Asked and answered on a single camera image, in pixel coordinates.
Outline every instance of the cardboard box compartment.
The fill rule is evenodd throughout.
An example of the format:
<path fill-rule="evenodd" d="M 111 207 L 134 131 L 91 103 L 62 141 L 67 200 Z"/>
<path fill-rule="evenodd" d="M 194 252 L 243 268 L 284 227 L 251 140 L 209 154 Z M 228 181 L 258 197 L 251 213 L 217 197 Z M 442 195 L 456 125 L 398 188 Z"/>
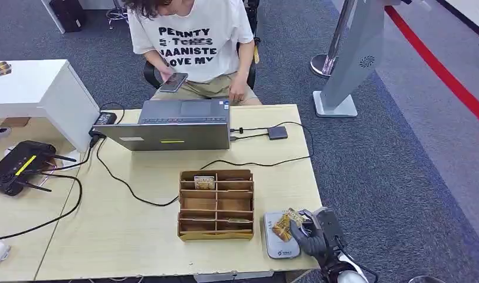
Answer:
<path fill-rule="evenodd" d="M 195 176 L 213 176 L 214 189 L 196 189 Z M 254 234 L 254 181 L 250 170 L 181 173 L 178 236 L 191 239 L 251 239 Z"/>

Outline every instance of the white t-shirt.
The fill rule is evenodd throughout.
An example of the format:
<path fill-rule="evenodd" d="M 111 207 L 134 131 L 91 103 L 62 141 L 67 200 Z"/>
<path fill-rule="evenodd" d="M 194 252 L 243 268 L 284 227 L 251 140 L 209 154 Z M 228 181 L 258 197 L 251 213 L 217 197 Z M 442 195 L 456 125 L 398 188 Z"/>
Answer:
<path fill-rule="evenodd" d="M 129 11 L 129 25 L 133 52 L 156 50 L 197 83 L 238 71 L 236 44 L 253 40 L 242 0 L 195 0 L 185 17 L 147 19 Z"/>

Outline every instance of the sticker on laptop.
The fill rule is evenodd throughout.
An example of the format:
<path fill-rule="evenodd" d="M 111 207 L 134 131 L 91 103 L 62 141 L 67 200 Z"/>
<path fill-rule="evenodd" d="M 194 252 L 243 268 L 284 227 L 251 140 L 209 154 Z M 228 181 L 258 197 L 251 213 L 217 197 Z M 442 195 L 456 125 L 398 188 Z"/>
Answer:
<path fill-rule="evenodd" d="M 124 142 L 141 142 L 144 139 L 141 137 L 121 137 L 120 140 L 123 140 Z"/>

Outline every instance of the curly hair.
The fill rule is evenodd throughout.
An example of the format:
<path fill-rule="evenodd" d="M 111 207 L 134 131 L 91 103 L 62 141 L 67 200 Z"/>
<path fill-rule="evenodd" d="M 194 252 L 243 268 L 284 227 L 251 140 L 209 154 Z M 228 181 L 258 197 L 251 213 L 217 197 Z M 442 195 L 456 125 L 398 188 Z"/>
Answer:
<path fill-rule="evenodd" d="M 158 7 L 172 3 L 172 0 L 123 0 L 123 2 L 138 15 L 146 18 L 156 18 Z"/>

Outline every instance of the laptop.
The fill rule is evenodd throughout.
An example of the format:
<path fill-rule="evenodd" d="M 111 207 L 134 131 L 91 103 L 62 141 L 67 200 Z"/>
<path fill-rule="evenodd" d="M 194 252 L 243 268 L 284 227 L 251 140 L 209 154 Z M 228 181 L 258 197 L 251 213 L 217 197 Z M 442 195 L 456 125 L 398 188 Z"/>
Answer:
<path fill-rule="evenodd" d="M 229 149 L 229 101 L 149 100 L 138 124 L 94 129 L 132 151 Z"/>

